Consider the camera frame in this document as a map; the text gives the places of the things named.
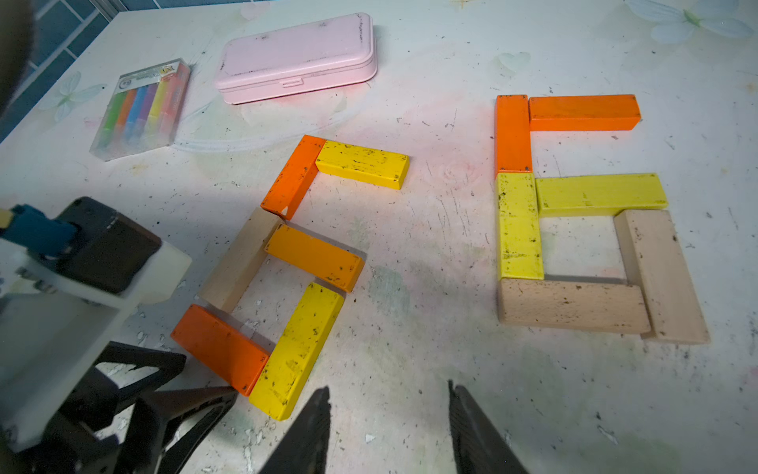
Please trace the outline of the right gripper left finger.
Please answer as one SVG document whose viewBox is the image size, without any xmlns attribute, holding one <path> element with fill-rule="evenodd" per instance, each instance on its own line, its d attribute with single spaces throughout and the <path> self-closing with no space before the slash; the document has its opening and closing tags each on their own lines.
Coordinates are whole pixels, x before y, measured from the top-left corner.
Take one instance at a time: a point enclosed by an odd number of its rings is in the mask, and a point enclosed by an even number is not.
<svg viewBox="0 0 758 474">
<path fill-rule="evenodd" d="M 325 473 L 331 434 L 330 389 L 317 389 L 266 461 L 265 473 Z"/>
</svg>

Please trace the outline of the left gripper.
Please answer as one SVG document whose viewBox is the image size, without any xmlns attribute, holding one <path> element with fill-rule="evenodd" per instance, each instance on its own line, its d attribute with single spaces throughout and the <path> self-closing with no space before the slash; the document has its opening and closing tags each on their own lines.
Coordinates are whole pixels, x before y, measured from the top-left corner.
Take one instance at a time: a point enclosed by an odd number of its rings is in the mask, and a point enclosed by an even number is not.
<svg viewBox="0 0 758 474">
<path fill-rule="evenodd" d="M 1 441 L 1 471 L 115 473 L 118 464 L 120 473 L 181 472 L 237 399 L 230 386 L 142 395 L 179 375 L 186 360 L 181 354 L 108 343 L 53 415 L 39 444 L 15 452 Z M 120 388 L 98 369 L 102 363 L 153 372 Z M 121 446 L 116 436 L 96 436 L 134 402 Z"/>
</svg>

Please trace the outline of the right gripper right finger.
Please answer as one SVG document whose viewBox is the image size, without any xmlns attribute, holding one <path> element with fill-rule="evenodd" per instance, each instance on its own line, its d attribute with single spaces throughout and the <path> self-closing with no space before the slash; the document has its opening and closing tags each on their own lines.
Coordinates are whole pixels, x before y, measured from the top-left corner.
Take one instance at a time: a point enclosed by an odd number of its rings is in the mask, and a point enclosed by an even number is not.
<svg viewBox="0 0 758 474">
<path fill-rule="evenodd" d="M 448 381 L 449 424 L 458 473 L 522 473 L 527 470 L 463 385 Z"/>
</svg>

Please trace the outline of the yellow block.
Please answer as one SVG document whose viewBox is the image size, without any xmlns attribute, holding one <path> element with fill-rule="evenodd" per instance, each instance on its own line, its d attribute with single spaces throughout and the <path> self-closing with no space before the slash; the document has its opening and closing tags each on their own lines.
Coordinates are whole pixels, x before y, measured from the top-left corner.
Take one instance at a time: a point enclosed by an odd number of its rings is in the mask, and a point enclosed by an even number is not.
<svg viewBox="0 0 758 474">
<path fill-rule="evenodd" d="M 320 172 L 362 183 L 402 189 L 408 155 L 327 140 L 316 159 Z"/>
<path fill-rule="evenodd" d="M 539 216 L 616 216 L 628 209 L 658 211 L 668 201 L 657 174 L 540 178 Z"/>
<path fill-rule="evenodd" d="M 500 278 L 545 278 L 534 175 L 497 174 Z"/>
<path fill-rule="evenodd" d="M 249 396 L 251 404 L 278 422 L 291 416 L 344 303 L 321 284 L 307 286 Z"/>
</svg>

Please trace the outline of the natural wood block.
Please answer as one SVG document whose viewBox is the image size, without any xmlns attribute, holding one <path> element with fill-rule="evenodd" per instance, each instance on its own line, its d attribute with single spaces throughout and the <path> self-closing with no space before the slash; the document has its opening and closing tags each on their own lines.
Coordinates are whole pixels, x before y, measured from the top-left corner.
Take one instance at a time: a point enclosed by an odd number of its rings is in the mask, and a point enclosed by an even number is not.
<svg viewBox="0 0 758 474">
<path fill-rule="evenodd" d="M 670 213 L 628 209 L 614 217 L 614 225 L 627 280 L 645 298 L 651 329 L 642 338 L 679 345 L 710 343 Z"/>
<path fill-rule="evenodd" d="M 214 308 L 231 313 L 266 260 L 266 245 L 282 219 L 255 209 L 197 296 Z"/>
<path fill-rule="evenodd" d="M 637 286 L 503 278 L 497 302 L 505 325 L 632 335 L 651 330 Z"/>
</svg>

